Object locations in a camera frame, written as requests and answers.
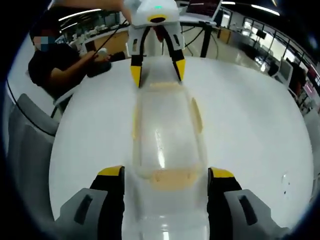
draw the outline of computer monitor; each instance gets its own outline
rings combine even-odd
[[[190,0],[185,14],[205,21],[213,21],[221,2],[222,0]]]
[[[293,67],[287,61],[281,61],[279,72],[285,78],[286,81],[289,80],[292,68]]]
[[[258,30],[258,31],[256,32],[256,35],[257,35],[259,38],[261,38],[261,39],[265,39],[267,34],[266,34],[264,31],[262,31],[262,30]]]

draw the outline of black shirt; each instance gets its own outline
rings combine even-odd
[[[65,43],[53,44],[48,51],[35,51],[28,65],[33,83],[42,87],[54,68],[65,71],[80,60],[79,53]]]

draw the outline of round white table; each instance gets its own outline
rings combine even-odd
[[[142,75],[143,87],[177,80],[166,56],[146,57]],[[313,156],[303,117],[286,88],[255,70],[196,57],[186,58],[183,84],[201,112],[208,167],[231,171],[243,189],[270,207],[279,226],[293,227],[309,205]],[[138,91],[129,59],[85,78],[78,87],[51,154],[49,190],[55,219],[61,206],[89,188],[100,170],[132,161]]]

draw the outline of ceiling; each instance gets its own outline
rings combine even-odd
[[[320,27],[316,25],[318,15],[316,2],[308,4],[292,0],[235,0],[235,2],[235,5],[224,4],[223,6],[278,29],[301,45],[313,59],[320,61],[320,47],[317,46],[317,43],[320,43]],[[251,4],[277,11],[280,16],[253,8]],[[52,17],[58,20],[87,9],[54,7],[51,10]],[[68,18],[59,24],[63,28],[76,22],[83,22],[90,18],[90,14]]]

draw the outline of ceiling light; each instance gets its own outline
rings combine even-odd
[[[221,4],[236,5],[234,1],[223,1]]]
[[[72,26],[74,26],[74,25],[77,25],[77,24],[78,24],[78,23],[76,22],[76,23],[74,23],[74,24],[71,24],[71,25],[69,25],[69,26],[66,26],[65,28],[62,28],[61,31],[65,30],[65,29],[67,29],[67,28],[70,28],[70,27],[72,27]]]
[[[263,7],[263,6],[258,6],[258,5],[251,5],[251,7],[255,8],[255,9],[260,9],[260,10],[263,10],[263,11],[266,11],[268,13],[271,13],[271,14],[274,14],[274,15],[277,15],[277,16],[280,16],[280,14],[277,12],[277,11],[273,11],[269,8],[266,8],[266,7]]]
[[[78,15],[81,15],[81,14],[87,14],[87,13],[91,13],[91,12],[97,12],[97,11],[101,11],[100,8],[97,8],[97,9],[91,9],[91,10],[87,10],[87,11],[81,11],[81,12],[77,12],[75,14],[71,14],[69,16],[65,16],[63,18],[60,18],[59,19],[59,22],[62,21],[62,20],[65,20],[65,19],[68,19],[68,18],[72,18],[74,16],[78,16]]]

